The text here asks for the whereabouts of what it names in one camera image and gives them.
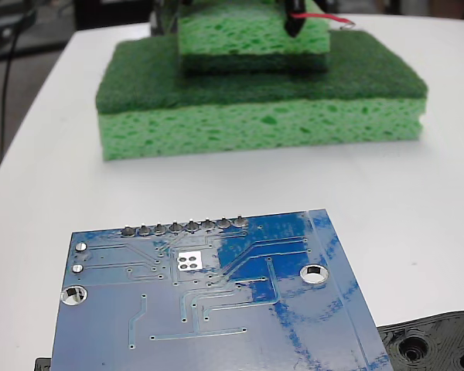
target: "black plastic part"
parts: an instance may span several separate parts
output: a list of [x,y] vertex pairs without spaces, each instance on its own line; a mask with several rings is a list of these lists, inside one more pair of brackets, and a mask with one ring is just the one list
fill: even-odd
[[[464,311],[378,328],[394,371],[464,371]],[[38,358],[34,371],[49,371]]]
[[305,13],[306,3],[305,0],[285,0],[285,14],[287,21],[285,21],[285,31],[291,37],[296,37],[302,30],[305,19],[298,19],[291,16],[295,13]]
[[73,0],[77,29],[147,22],[153,1]]
[[38,358],[34,365],[34,371],[49,371],[51,358]]

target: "dark green scouring pad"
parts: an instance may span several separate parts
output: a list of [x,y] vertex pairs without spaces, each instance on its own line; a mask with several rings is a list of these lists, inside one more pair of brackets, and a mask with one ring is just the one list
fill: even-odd
[[104,158],[417,139],[427,87],[365,32],[332,32],[329,73],[183,78],[176,36],[120,44],[97,94]]
[[[306,11],[322,13],[313,1]],[[284,23],[278,0],[194,0],[180,8],[182,67],[191,73],[325,71],[328,21],[309,19],[295,38]]]

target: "table surface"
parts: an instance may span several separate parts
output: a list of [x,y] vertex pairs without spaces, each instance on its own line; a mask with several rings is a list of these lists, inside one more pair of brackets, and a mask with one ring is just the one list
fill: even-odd
[[377,325],[464,310],[464,22],[350,18],[428,83],[420,141],[103,162],[94,96],[148,25],[72,38],[0,168],[0,370],[50,356],[78,230],[326,208]]

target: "light green sponge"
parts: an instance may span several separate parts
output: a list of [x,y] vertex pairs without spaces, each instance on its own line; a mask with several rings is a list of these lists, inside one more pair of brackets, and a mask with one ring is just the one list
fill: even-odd
[[[322,13],[313,1],[306,10]],[[329,24],[309,19],[297,37],[284,30],[283,2],[194,0],[179,16],[179,52],[191,73],[326,70]]]
[[97,94],[105,159],[408,140],[421,132],[426,85],[365,32],[333,32],[329,73],[184,79],[178,58],[175,36],[118,46]]

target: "gray floor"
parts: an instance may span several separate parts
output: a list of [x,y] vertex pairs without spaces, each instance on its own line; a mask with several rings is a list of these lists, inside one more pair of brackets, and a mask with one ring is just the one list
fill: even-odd
[[[59,55],[60,52],[55,52],[14,60],[11,68],[7,98],[8,109],[5,132],[7,145],[14,138],[22,119],[25,117]],[[4,72],[5,64],[0,63],[0,101]]]

